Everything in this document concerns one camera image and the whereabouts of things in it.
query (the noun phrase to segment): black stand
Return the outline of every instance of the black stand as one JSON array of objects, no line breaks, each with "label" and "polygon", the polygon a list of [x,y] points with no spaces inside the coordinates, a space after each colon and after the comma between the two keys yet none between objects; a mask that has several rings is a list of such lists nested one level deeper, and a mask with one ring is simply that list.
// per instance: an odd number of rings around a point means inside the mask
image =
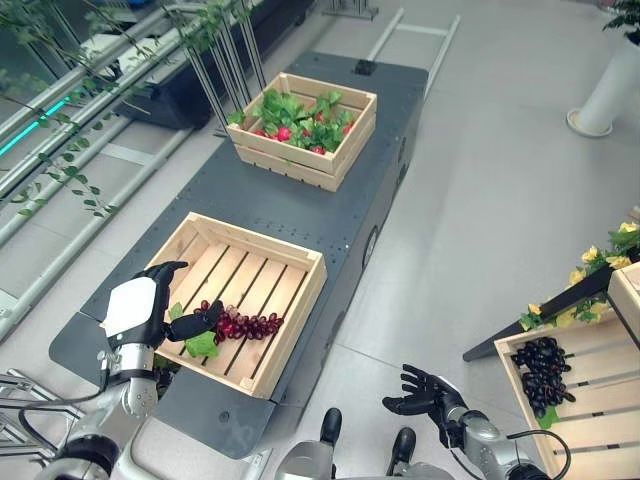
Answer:
[{"label": "black stand", "polygon": [[[640,247],[631,248],[628,251],[628,255],[632,262],[635,263],[637,261],[640,261]],[[572,307],[584,298],[592,297],[598,293],[606,293],[607,289],[609,288],[609,281],[611,280],[611,274],[613,272],[614,269],[608,265],[600,268],[599,270],[596,270],[581,282],[576,283],[571,288],[565,290],[561,294],[553,297],[548,302],[542,304],[540,306],[540,316],[544,320],[546,318],[557,315],[567,308]],[[624,319],[622,319],[622,322],[624,323],[627,330],[631,331],[626,325]],[[496,347],[493,344],[494,340],[509,337],[511,335],[517,335],[523,332],[524,328],[522,328],[520,322],[514,322],[507,328],[500,330],[495,335],[487,338],[484,342],[476,345],[470,350],[467,350],[462,355],[462,358],[465,362],[471,362],[479,358],[497,355]]]}]

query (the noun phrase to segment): empty wooden crate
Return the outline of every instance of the empty wooden crate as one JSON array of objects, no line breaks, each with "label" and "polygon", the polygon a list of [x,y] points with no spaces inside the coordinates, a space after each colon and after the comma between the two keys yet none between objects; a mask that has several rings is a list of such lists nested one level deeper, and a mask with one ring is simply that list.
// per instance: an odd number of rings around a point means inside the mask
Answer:
[{"label": "empty wooden crate", "polygon": [[[526,341],[544,336],[555,338],[568,355],[572,369],[562,381],[576,401],[555,407],[560,422],[549,429],[571,450],[567,480],[640,478],[640,352],[618,317],[605,317],[600,323],[534,330],[495,342],[532,429],[540,427],[511,355]],[[565,462],[562,446],[550,437],[534,439],[547,474],[554,477]]]},{"label": "empty wooden crate", "polygon": [[253,115],[255,107],[262,105],[261,93],[244,109],[244,123],[227,127],[238,155],[244,162],[335,192],[373,133],[376,94],[289,73],[276,76],[268,89],[290,93],[307,107],[318,96],[338,91],[342,97],[336,109],[351,112],[355,123],[336,151],[324,155],[262,137],[253,133],[264,127],[262,119]]},{"label": "empty wooden crate", "polygon": [[185,313],[201,300],[222,300],[244,315],[278,313],[284,324],[263,340],[226,339],[216,357],[191,357],[184,342],[157,353],[236,390],[269,398],[327,278],[321,253],[189,213],[149,265],[183,260],[169,305]]}]

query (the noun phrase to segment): artificial flower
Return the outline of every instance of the artificial flower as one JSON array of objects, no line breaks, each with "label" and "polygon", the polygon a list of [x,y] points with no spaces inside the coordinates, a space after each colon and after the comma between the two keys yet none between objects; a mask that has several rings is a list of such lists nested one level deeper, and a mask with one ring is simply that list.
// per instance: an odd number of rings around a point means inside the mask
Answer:
[{"label": "artificial flower", "polygon": [[576,307],[570,308],[569,310],[565,310],[560,315],[556,317],[556,325],[558,327],[568,327],[572,323],[576,321],[575,317]]},{"label": "artificial flower", "polygon": [[629,260],[629,257],[624,256],[607,257],[607,263],[617,270],[631,265],[631,260]]},{"label": "artificial flower", "polygon": [[638,230],[638,224],[631,222],[631,223],[624,223],[622,222],[620,224],[620,228],[618,229],[618,232],[623,232],[623,233],[629,233],[629,232],[635,232],[636,230]]},{"label": "artificial flower", "polygon": [[586,277],[587,274],[584,273],[584,270],[574,270],[573,272],[571,272],[569,274],[569,283],[571,283],[571,285],[575,285],[578,282],[581,282],[582,280],[584,280],[584,277]]},{"label": "artificial flower", "polygon": [[593,320],[591,320],[592,322],[599,322],[600,321],[600,316],[609,310],[609,304],[607,302],[598,302],[598,303],[594,303],[593,305],[591,305],[591,308],[589,309],[589,311],[593,314],[595,314],[595,318]]},{"label": "artificial flower", "polygon": [[596,259],[597,256],[598,256],[598,247],[592,245],[589,248],[589,250],[587,250],[582,254],[582,261],[584,263],[591,263]]}]

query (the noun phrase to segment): gray tiled floor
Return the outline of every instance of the gray tiled floor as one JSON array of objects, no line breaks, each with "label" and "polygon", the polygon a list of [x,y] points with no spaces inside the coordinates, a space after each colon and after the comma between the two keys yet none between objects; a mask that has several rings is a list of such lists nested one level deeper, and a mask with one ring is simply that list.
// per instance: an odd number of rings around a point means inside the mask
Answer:
[{"label": "gray tiled floor", "polygon": [[[425,418],[382,408],[381,397],[399,390],[399,367],[410,362],[445,375],[505,431],[523,429],[499,364],[465,364],[462,352],[527,303],[562,289],[582,250],[604,244],[606,231],[640,201],[640,96],[606,139],[581,138],[564,125],[620,41],[601,32],[606,16],[591,5],[388,0],[373,22],[316,12],[267,59],[267,76],[310,48],[366,56],[400,6],[406,23],[446,28],[457,13],[462,23],[424,108],[411,169],[318,386],[295,437],[273,445],[265,478],[292,443],[317,436],[334,405],[344,413],[340,475],[380,473],[397,429],[408,424],[418,432],[416,458],[466,478]],[[402,33],[380,59],[421,65],[436,51],[433,39]],[[78,258],[0,347],[0,365],[22,368],[61,394],[91,390],[48,359],[48,345],[219,144],[211,128],[192,135]],[[127,135],[127,146],[144,150],[135,130]],[[135,453],[167,479],[234,479],[246,469],[157,421]],[[0,476],[31,478],[24,468],[0,464]]]}]

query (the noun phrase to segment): red radish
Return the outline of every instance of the red radish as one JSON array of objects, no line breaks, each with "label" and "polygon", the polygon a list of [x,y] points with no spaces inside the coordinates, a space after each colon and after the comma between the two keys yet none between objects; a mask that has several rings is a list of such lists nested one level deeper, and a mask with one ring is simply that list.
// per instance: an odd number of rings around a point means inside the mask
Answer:
[{"label": "red radish", "polygon": [[278,141],[286,142],[291,137],[291,129],[287,127],[280,127],[278,129]]}]

